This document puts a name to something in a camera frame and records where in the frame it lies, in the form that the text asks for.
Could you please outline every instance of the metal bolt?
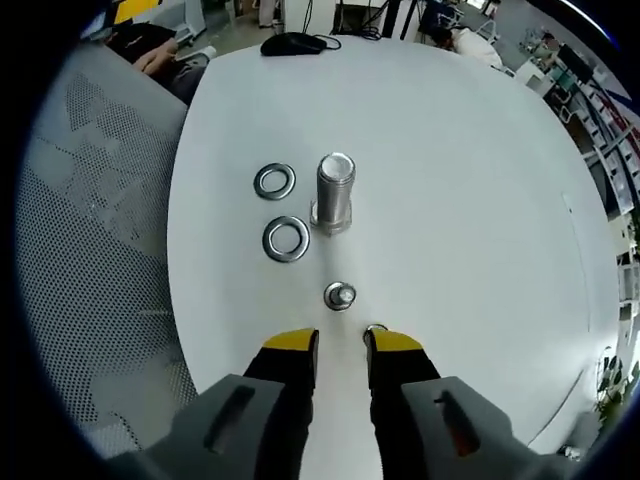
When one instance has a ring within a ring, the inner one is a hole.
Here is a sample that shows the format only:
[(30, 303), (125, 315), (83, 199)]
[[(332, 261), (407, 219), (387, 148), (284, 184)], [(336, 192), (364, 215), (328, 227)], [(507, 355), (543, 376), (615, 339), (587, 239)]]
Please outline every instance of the metal bolt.
[(327, 235), (351, 226), (351, 188), (356, 164), (344, 153), (331, 153), (318, 165), (318, 198), (311, 205), (311, 224)]
[(324, 303), (331, 310), (342, 311), (349, 308), (356, 299), (356, 289), (344, 282), (334, 282), (324, 291)]

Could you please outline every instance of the floor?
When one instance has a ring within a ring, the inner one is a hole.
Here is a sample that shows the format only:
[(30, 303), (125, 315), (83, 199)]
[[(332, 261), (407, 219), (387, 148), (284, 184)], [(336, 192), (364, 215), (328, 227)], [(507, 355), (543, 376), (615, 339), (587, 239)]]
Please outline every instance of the floor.
[(188, 51), (199, 50), (212, 45), (218, 56), (243, 48), (259, 45), (273, 35), (270, 28), (258, 27), (257, 10), (229, 21), (226, 11), (211, 12), (206, 16), (207, 30), (200, 35)]

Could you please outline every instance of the round washer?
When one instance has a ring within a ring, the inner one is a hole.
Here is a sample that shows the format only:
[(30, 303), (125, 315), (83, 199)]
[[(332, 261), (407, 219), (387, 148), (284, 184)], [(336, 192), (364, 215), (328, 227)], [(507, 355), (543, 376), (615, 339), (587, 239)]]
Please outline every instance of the round washer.
[[(279, 228), (285, 226), (293, 227), (300, 238), (298, 246), (290, 252), (282, 252), (273, 244), (273, 235)], [(295, 262), (301, 258), (309, 248), (309, 241), (309, 228), (298, 217), (285, 216), (271, 220), (262, 234), (262, 248), (264, 248), (264, 252), (269, 256), (269, 258), (282, 263)]]
[[(264, 188), (264, 179), (272, 173), (280, 172), (284, 174), (286, 180), (284, 186), (278, 190), (267, 191)], [(259, 197), (265, 200), (282, 200), (284, 197), (291, 193), (293, 187), (296, 184), (296, 174), (289, 165), (284, 163), (270, 163), (260, 169), (253, 179), (253, 189), (256, 191)]]

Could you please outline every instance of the office chair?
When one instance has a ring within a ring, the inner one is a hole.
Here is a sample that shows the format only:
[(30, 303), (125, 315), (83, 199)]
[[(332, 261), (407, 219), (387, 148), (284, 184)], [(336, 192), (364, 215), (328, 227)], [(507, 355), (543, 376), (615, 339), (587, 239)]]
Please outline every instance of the office chair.
[(32, 126), (18, 179), (24, 314), (52, 386), (105, 457), (155, 443), (196, 395), (166, 259), (186, 111), (107, 47), (79, 45)]

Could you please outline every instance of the computer mouse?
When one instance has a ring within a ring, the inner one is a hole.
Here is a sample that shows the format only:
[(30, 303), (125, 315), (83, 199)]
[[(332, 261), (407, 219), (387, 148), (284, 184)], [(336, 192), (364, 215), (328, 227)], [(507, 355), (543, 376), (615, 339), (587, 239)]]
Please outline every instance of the computer mouse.
[(327, 42), (321, 38), (299, 32), (286, 32), (265, 40), (260, 52), (265, 57), (284, 55), (317, 55), (327, 48)]

